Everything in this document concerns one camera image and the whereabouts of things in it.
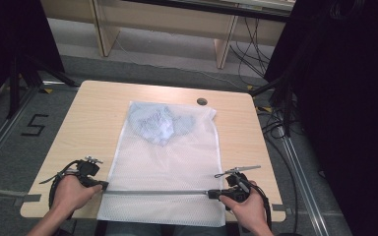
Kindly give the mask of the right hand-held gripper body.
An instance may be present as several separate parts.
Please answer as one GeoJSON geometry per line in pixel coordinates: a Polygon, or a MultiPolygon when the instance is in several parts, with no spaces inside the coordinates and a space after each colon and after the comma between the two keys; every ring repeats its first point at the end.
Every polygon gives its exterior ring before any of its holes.
{"type": "Polygon", "coordinates": [[[250,195],[250,190],[253,185],[249,182],[244,171],[260,168],[260,165],[234,167],[223,173],[216,174],[216,178],[225,176],[225,180],[229,186],[228,189],[224,189],[222,196],[231,198],[232,200],[242,203],[250,195]]]}

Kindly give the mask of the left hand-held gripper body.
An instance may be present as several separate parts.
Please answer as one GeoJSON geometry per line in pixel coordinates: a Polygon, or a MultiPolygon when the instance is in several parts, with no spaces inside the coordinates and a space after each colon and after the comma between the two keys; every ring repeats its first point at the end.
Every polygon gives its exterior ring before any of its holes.
{"type": "Polygon", "coordinates": [[[77,162],[77,177],[83,186],[95,186],[94,181],[97,180],[93,179],[93,176],[96,176],[99,171],[99,163],[101,163],[101,160],[91,156],[86,156],[85,159],[77,162]]]}

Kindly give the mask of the white mesh laundry bag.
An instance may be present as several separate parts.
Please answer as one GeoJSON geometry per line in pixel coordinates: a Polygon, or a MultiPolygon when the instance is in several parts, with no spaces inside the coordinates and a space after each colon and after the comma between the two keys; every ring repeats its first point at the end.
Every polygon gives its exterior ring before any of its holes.
{"type": "Polygon", "coordinates": [[[216,110],[166,104],[196,120],[191,133],[165,146],[136,135],[127,116],[97,214],[100,220],[206,227],[225,225],[224,206],[206,192],[220,189],[221,154],[216,110]]]}

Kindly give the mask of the person's right hand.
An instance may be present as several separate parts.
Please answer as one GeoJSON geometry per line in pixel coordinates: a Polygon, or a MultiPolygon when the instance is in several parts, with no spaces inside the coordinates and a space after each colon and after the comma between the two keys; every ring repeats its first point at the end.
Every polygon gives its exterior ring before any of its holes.
{"type": "Polygon", "coordinates": [[[250,189],[249,197],[242,203],[227,196],[220,196],[219,200],[230,208],[238,222],[248,230],[261,229],[267,225],[264,202],[254,188],[250,189]]]}

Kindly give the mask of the person's left hand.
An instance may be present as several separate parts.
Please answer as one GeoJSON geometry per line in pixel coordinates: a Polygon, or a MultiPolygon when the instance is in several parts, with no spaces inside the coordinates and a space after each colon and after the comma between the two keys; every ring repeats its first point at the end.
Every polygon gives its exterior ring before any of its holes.
{"type": "Polygon", "coordinates": [[[51,210],[59,215],[69,216],[83,207],[101,189],[101,185],[84,187],[76,176],[66,175],[56,188],[51,210]]]}

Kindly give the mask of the light blue crumpled cloth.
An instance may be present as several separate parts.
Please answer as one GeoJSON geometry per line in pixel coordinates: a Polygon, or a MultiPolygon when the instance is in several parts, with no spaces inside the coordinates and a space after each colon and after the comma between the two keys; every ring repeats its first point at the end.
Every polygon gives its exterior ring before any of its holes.
{"type": "Polygon", "coordinates": [[[191,133],[196,123],[193,116],[174,114],[169,105],[146,102],[132,103],[127,120],[136,135],[159,146],[191,133]]]}

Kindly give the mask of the black metal stand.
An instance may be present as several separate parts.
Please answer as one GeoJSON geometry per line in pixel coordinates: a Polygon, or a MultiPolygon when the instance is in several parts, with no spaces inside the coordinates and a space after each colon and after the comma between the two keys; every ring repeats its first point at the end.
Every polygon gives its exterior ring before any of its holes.
{"type": "Polygon", "coordinates": [[[266,85],[249,91],[249,94],[252,97],[255,97],[269,89],[273,89],[274,92],[270,98],[270,103],[273,107],[279,108],[283,117],[282,127],[284,130],[284,135],[290,137],[290,114],[292,109],[292,89],[291,89],[291,80],[294,78],[294,70],[291,67],[288,67],[277,79],[272,82],[267,83],[266,85]]]}
{"type": "Polygon", "coordinates": [[[10,106],[7,118],[13,118],[21,107],[20,79],[23,79],[29,88],[38,89],[43,85],[43,80],[38,72],[44,71],[71,88],[79,85],[69,79],[64,73],[51,68],[49,65],[28,54],[20,54],[13,57],[10,62],[10,106]]]}

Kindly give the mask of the black curtain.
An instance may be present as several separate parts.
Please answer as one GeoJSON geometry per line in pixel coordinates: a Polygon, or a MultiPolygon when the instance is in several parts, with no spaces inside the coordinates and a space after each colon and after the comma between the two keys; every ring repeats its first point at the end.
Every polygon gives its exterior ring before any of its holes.
{"type": "Polygon", "coordinates": [[[51,69],[64,67],[40,0],[0,0],[0,88],[15,56],[29,55],[51,69]]]}
{"type": "Polygon", "coordinates": [[[353,236],[378,236],[378,0],[296,0],[266,78],[287,69],[300,120],[353,236]]]}

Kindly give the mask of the metal floor rail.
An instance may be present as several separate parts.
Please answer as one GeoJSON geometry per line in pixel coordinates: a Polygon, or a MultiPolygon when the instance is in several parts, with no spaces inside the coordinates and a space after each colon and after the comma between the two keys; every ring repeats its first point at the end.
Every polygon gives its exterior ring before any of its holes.
{"type": "Polygon", "coordinates": [[[38,88],[30,88],[21,98],[19,108],[14,112],[10,118],[6,118],[0,127],[0,149],[5,144],[10,134],[13,132],[17,124],[24,115],[29,103],[38,94],[38,88]]]}
{"type": "Polygon", "coordinates": [[[287,132],[282,127],[278,128],[278,132],[282,136],[283,147],[289,162],[289,166],[292,170],[297,187],[299,188],[299,192],[304,201],[316,236],[330,236],[326,221],[314,198],[313,192],[305,176],[305,172],[298,159],[296,149],[293,146],[291,137],[287,135],[287,132]]]}
{"type": "Polygon", "coordinates": [[[18,205],[23,203],[35,203],[41,199],[41,194],[29,195],[27,192],[17,192],[9,190],[0,190],[0,197],[14,198],[18,205]]]}

